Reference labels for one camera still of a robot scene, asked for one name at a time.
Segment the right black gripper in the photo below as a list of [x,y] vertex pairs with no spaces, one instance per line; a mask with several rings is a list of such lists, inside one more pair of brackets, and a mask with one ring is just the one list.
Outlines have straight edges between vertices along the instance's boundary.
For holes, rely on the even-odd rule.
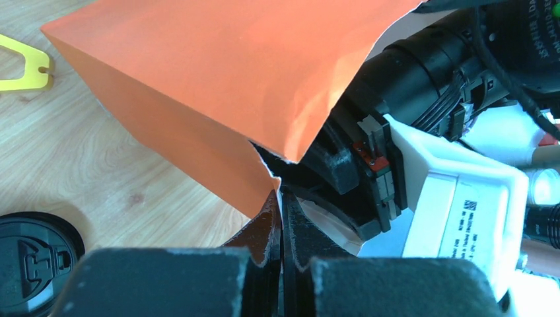
[[298,163],[257,152],[283,185],[368,240],[408,206],[403,151],[388,117],[456,141],[507,95],[475,54],[462,9],[366,60]]

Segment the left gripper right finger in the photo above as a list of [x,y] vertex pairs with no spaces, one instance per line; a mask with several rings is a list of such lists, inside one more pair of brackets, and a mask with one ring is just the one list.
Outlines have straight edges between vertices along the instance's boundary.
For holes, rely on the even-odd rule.
[[286,316],[502,316],[473,263],[446,258],[359,258],[337,245],[281,191]]

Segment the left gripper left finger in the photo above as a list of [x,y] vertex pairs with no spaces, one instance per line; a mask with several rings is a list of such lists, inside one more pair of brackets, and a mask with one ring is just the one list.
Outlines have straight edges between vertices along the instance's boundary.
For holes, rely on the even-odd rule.
[[53,316],[276,316],[281,213],[258,215],[217,248],[103,248],[72,272]]

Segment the orange paper bag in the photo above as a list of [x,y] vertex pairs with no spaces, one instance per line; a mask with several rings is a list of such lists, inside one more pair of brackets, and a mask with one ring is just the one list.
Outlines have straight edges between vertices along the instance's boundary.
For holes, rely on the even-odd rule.
[[96,1],[42,26],[142,144],[254,217],[418,1]]

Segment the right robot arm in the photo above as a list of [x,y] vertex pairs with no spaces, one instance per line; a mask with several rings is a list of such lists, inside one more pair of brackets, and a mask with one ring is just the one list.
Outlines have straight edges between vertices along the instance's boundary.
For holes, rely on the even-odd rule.
[[559,2],[474,1],[367,59],[298,163],[257,152],[283,187],[313,201],[367,240],[413,209],[418,161],[397,145],[394,123],[461,138],[505,100],[546,132],[559,114]]

